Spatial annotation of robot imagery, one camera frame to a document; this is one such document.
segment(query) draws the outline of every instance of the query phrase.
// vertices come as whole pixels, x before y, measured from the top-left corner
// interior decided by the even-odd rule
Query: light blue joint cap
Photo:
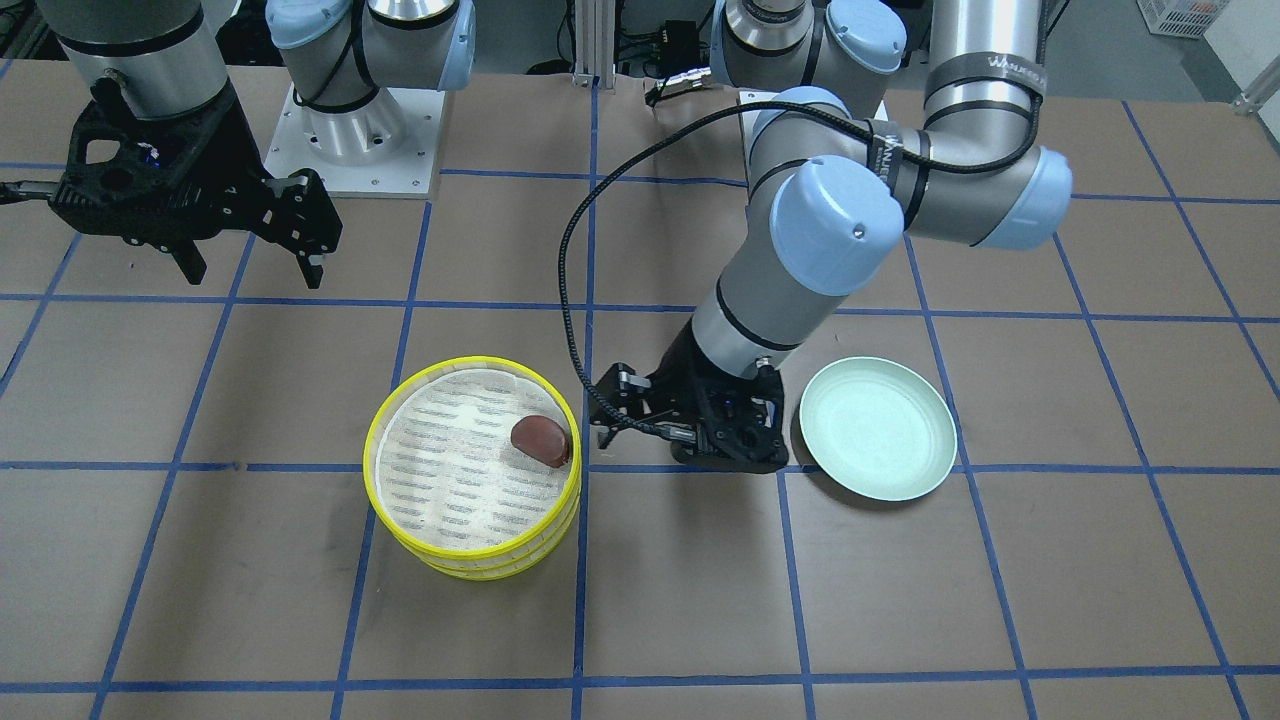
[[[836,45],[869,70],[887,76],[902,64],[906,27],[879,0],[832,0],[827,27]]]
[[[1070,202],[1071,168],[1066,158],[1041,147],[1041,159],[1030,182],[1005,219],[978,246],[1030,250],[1057,231]]]
[[[352,0],[268,0],[266,26],[271,42],[293,50],[329,32],[351,12]]]
[[[812,158],[769,209],[773,250],[804,287],[844,297],[902,240],[902,208],[876,173],[840,155]]]
[[[712,9],[712,77],[721,85],[733,86],[733,78],[728,77],[728,65],[724,64],[724,44],[721,40],[724,24],[724,0],[716,0]]]
[[[476,13],[471,0],[461,0],[453,20],[453,40],[444,56],[438,90],[462,90],[471,82],[471,65],[476,58]]]
[[[790,90],[783,90],[777,94],[774,100],[780,102],[795,102],[797,105],[832,105],[840,109],[840,113],[845,115],[845,119],[851,119],[849,115],[849,108],[832,95],[829,90],[822,87],[814,87],[812,85],[801,85],[799,87],[792,87]],[[755,124],[751,126],[751,146],[755,146],[755,140],[760,137],[764,128],[769,123],[776,120],[783,110],[760,110],[760,114],[755,117]]]

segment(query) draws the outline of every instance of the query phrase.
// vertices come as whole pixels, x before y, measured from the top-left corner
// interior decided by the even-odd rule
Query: plate
[[[837,483],[874,500],[914,500],[942,484],[956,456],[947,404],[910,368],[846,357],[809,380],[800,433]]]

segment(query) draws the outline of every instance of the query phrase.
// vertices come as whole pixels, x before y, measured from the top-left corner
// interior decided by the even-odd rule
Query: cable
[[[320,88],[316,90],[315,96],[311,100],[303,100],[302,95],[298,94],[298,86],[293,86],[293,102],[298,108],[314,108],[314,100],[323,96],[325,90],[329,90],[329,83],[333,82],[333,78],[338,77],[338,70],[342,68],[342,64],[347,61],[347,55],[351,54],[351,49],[355,47],[356,36],[360,33],[360,22],[364,18],[357,14],[356,8],[351,8],[348,12],[351,13],[351,31],[347,33],[347,42],[343,44],[342,53],[338,55],[333,67],[329,68],[329,74],[324,77],[324,82],[320,83]]]
[[[1039,26],[1037,28],[1038,37],[1036,44],[1036,61],[1039,64],[1044,63],[1044,47],[1048,41],[1048,36],[1044,28],[1048,20],[1048,14],[1050,13],[1047,5],[1042,4]],[[1027,124],[1027,135],[1016,150],[1014,150],[1009,155],[1005,155],[1004,158],[1000,158],[998,160],[979,163],[977,165],[957,165],[954,163],[943,163],[940,160],[934,160],[932,158],[927,158],[924,155],[909,151],[906,149],[902,149],[902,159],[923,169],[937,170],[951,174],[979,174],[1007,168],[1014,163],[1016,163],[1018,160],[1020,160],[1023,155],[1025,155],[1027,151],[1030,150],[1032,145],[1036,143],[1036,135],[1038,133],[1038,127],[1039,127],[1039,109],[1042,102],[1043,97],[1038,92],[1032,91],[1032,110],[1030,110],[1030,119],[1028,120]],[[668,428],[663,425],[654,425],[653,423],[645,423],[643,420],[636,420],[635,418],[630,418],[622,414],[621,410],[614,407],[608,400],[604,398],[600,391],[595,389],[595,384],[593,383],[591,378],[586,374],[586,370],[582,368],[582,359],[579,356],[577,352],[577,340],[573,336],[573,316],[570,313],[570,304],[568,304],[567,265],[568,265],[570,240],[573,237],[573,231],[577,228],[577,223],[582,219],[582,215],[586,214],[591,204],[595,202],[595,199],[599,197],[600,193],[603,193],[604,190],[611,184],[613,184],[620,177],[626,174],[627,170],[643,163],[644,160],[649,159],[650,156],[658,154],[659,151],[684,140],[689,135],[717,120],[722,120],[724,118],[731,118],[733,115],[740,115],[744,113],[751,113],[756,110],[782,110],[788,113],[800,113],[803,115],[809,115],[817,122],[837,132],[842,132],[845,135],[849,135],[851,137],[855,137],[865,142],[868,147],[870,147],[872,142],[876,140],[876,135],[870,129],[863,126],[854,124],[852,122],[845,118],[840,118],[832,115],[831,113],[826,113],[823,110],[818,110],[817,108],[809,105],[801,105],[797,102],[768,100],[763,102],[746,102],[744,105],[737,105],[733,108],[724,108],[723,110],[717,110],[709,115],[705,115],[703,118],[699,118],[689,123],[687,126],[667,136],[664,140],[660,140],[650,145],[649,147],[631,156],[631,159],[628,159],[627,161],[618,165],[617,169],[605,176],[599,184],[591,188],[591,192],[589,192],[586,197],[582,200],[582,202],[579,204],[577,209],[573,210],[573,215],[570,217],[568,224],[564,227],[564,234],[561,237],[561,247],[559,247],[559,255],[557,258],[556,269],[558,275],[557,279],[559,281],[561,316],[564,320],[564,340],[566,343],[568,345],[568,356],[570,360],[573,363],[573,372],[577,374],[577,379],[579,382],[582,383],[582,387],[586,389],[586,393],[591,396],[591,400],[595,400],[595,402],[600,406],[600,409],[604,410],[604,413],[614,423],[618,423],[622,427],[631,428],[649,436],[673,439],[671,430]]]

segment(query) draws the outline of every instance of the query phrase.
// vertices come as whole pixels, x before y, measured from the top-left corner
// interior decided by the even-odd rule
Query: brown object
[[[516,423],[511,428],[511,445],[548,468],[559,468],[573,454],[568,433],[545,415],[530,415]]]

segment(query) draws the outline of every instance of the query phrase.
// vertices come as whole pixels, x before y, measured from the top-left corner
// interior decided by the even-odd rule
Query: metal mounting plate
[[[389,91],[404,111],[410,136],[388,160],[372,165],[338,165],[317,155],[303,131],[302,110],[293,102],[291,85],[262,164],[275,177],[287,177],[300,168],[312,168],[324,178],[325,190],[332,197],[433,199],[439,174],[436,160],[443,135],[445,92],[403,87],[392,87]]]

